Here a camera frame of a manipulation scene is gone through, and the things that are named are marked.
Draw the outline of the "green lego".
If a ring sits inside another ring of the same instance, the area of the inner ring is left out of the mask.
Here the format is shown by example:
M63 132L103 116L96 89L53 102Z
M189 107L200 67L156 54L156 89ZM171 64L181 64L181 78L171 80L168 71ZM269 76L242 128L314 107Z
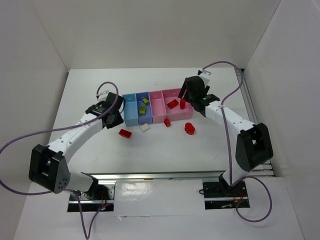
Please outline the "green lego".
M147 113L147 107L142 105L139 107L138 114L141 116L145 116Z
M147 98L143 98L142 99L142 102L145 106L148 106L149 105L149 100Z

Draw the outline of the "white square lego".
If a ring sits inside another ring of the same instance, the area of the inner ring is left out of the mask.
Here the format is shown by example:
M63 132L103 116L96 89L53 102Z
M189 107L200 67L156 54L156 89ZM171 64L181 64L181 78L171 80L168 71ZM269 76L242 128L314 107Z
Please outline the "white square lego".
M139 129L142 133L144 133L150 129L150 125L148 123L144 123L139 127Z

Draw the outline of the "round red lego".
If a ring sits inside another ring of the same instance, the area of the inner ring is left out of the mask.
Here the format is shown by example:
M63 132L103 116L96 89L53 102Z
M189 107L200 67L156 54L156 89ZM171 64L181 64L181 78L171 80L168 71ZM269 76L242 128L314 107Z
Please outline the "round red lego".
M188 135L193 135L196 131L195 127L190 123L190 122L187 122L185 125L184 125L184 131L188 134Z

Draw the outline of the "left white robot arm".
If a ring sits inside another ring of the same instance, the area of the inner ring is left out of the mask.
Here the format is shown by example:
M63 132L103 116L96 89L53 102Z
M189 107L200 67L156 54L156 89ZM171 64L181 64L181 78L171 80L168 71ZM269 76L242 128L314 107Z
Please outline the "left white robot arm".
M110 129L124 122L121 112L125 107L122 96L110 92L90 106L72 129L58 139L31 151L28 178L45 189L59 194L62 191L80 191L94 197L105 188L88 173L72 173L68 164L73 155L102 129Z

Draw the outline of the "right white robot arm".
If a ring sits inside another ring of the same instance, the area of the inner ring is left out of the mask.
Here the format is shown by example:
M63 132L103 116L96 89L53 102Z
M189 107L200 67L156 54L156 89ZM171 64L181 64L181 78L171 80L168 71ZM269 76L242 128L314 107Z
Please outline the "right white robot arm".
M227 139L229 169L219 177L226 188L243 180L253 169L274 156L268 127L244 119L220 100L209 94L209 80L199 75L187 77L178 97L193 109L224 127Z

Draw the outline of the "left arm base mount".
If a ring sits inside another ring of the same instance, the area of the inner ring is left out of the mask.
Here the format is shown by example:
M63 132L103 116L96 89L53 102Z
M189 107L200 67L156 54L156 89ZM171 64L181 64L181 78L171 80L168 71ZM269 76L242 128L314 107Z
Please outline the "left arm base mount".
M114 211L114 196L115 196L115 182L101 183L102 187L95 195L89 195L87 192L76 190L75 193L71 192L67 206L67 212L78 213L80 211L79 198L83 212L96 212L102 208L102 212Z

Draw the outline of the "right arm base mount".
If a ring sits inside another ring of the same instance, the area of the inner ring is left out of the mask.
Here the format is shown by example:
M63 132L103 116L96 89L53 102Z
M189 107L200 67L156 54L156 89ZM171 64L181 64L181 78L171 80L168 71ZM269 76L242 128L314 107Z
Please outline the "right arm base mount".
M205 210L225 210L250 208L246 184L241 182L237 187L224 192L219 183L215 181L203 182L202 189L198 191L204 197Z

